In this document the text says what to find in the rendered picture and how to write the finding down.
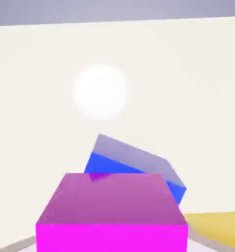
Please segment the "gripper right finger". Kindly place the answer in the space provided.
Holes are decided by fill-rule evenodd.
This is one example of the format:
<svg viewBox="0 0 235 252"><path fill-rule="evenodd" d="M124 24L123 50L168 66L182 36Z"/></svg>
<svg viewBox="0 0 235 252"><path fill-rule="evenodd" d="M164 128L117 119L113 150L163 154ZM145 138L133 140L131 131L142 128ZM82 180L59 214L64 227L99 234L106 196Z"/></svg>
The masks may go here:
<svg viewBox="0 0 235 252"><path fill-rule="evenodd" d="M191 225L188 224L187 252L235 252L235 248L200 236Z"/></svg>

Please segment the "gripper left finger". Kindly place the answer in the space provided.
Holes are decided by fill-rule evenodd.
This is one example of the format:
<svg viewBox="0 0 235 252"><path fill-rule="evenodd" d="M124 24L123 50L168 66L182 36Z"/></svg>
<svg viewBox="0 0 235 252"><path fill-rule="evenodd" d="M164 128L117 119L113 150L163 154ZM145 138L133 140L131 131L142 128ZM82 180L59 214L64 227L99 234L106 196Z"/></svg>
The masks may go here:
<svg viewBox="0 0 235 252"><path fill-rule="evenodd" d="M16 243L0 248L0 252L18 252L34 244L35 244L35 236L31 236L29 238L20 240Z"/></svg>

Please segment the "small magenta cube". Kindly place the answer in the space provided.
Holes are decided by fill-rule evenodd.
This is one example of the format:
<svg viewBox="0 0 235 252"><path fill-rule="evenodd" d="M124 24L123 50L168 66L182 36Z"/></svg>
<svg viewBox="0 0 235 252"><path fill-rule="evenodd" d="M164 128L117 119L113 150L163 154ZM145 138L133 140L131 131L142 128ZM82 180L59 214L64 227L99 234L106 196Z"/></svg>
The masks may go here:
<svg viewBox="0 0 235 252"><path fill-rule="evenodd" d="M35 233L36 252L187 252L188 225L159 174L67 173Z"/></svg>

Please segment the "small blue cube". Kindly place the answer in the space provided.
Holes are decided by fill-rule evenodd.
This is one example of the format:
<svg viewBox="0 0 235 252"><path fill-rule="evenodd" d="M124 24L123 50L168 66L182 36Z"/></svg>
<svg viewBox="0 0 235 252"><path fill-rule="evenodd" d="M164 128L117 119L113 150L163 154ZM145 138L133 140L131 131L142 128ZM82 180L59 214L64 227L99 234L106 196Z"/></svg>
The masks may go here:
<svg viewBox="0 0 235 252"><path fill-rule="evenodd" d="M177 204L186 191L169 161L103 134L97 136L84 172L161 174Z"/></svg>

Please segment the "large yellow box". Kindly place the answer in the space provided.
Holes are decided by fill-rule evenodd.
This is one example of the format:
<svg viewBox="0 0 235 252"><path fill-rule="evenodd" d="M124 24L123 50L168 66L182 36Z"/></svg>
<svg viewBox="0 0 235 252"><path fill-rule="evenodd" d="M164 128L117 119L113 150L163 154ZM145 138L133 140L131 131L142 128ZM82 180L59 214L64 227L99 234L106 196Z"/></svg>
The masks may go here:
<svg viewBox="0 0 235 252"><path fill-rule="evenodd" d="M235 212L185 214L184 217L200 236L235 248Z"/></svg>

